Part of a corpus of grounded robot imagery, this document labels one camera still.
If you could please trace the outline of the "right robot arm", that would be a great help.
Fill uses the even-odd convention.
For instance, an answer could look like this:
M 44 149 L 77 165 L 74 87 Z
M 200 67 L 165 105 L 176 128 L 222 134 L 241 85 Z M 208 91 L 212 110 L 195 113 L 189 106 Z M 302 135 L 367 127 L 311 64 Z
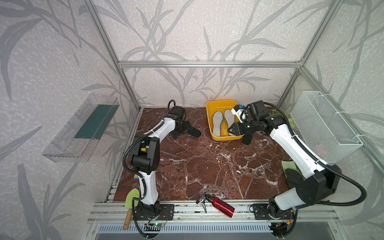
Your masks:
M 269 200 L 270 215 L 315 204 L 349 207 L 360 204 L 367 198 L 367 191 L 361 184 L 343 175 L 338 166 L 329 165 L 310 150 L 294 133 L 287 115 L 282 110 L 271 115 L 267 106 L 272 104 L 257 101 L 246 106 L 234 106 L 231 112 L 238 122 L 231 124 L 228 132 L 241 136 L 243 144 L 248 145 L 255 132 L 263 131 L 285 150 L 299 168 L 304 179 L 297 186 Z M 336 192 L 340 179 L 357 187 L 361 195 L 349 202 L 327 202 L 325 199 Z

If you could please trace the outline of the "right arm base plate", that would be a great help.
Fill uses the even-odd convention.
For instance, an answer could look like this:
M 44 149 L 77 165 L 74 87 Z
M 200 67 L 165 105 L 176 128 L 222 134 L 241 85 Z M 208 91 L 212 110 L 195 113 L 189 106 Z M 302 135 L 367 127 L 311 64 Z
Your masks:
M 254 214 L 255 220 L 276 220 L 291 222 L 295 218 L 293 209 L 280 210 L 273 207 L 271 204 L 252 204 L 249 206 L 249 211 Z

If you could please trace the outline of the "yellow insole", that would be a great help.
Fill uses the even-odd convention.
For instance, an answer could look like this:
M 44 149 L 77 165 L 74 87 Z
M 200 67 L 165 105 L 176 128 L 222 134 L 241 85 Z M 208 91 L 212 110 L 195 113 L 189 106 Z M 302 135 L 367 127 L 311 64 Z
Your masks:
M 225 119 L 223 119 L 221 122 L 220 131 L 221 131 L 221 137 L 229 137 L 230 136 L 228 133 L 228 123 Z

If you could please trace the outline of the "grey felt insole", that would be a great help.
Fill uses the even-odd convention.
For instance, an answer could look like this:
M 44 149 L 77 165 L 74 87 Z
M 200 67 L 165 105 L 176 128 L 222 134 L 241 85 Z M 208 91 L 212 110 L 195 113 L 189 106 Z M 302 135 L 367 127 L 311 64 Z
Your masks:
M 221 126 L 222 120 L 223 120 L 223 113 L 220 111 L 215 112 L 212 118 L 212 122 L 213 122 L 212 134 L 215 137 L 221 136 L 220 126 Z
M 227 126 L 228 126 L 227 128 L 230 128 L 232 124 L 235 123 L 235 115 L 229 109 L 225 110 L 224 118 L 227 122 Z

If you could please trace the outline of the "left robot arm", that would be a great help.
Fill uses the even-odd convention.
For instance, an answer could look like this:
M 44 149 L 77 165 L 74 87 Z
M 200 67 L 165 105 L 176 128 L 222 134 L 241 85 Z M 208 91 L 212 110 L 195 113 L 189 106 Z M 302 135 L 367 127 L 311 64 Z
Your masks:
M 140 203 L 154 206 L 159 201 L 156 187 L 156 170 L 160 164 L 160 143 L 167 135 L 177 139 L 194 130 L 186 121 L 186 110 L 173 106 L 161 117 L 160 122 L 143 135 L 136 135 L 123 157 L 123 167 L 139 177 Z

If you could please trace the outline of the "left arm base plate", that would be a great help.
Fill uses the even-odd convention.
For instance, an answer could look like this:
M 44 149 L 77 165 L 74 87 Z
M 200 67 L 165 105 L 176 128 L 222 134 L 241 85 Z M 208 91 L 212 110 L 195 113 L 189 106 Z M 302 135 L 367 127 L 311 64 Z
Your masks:
M 155 205 L 146 205 L 141 202 L 135 207 L 134 216 L 138 221 L 148 221 L 152 218 L 156 218 L 158 220 L 163 221 L 171 221 L 173 220 L 175 213 L 175 205 L 174 204 L 159 204 Z

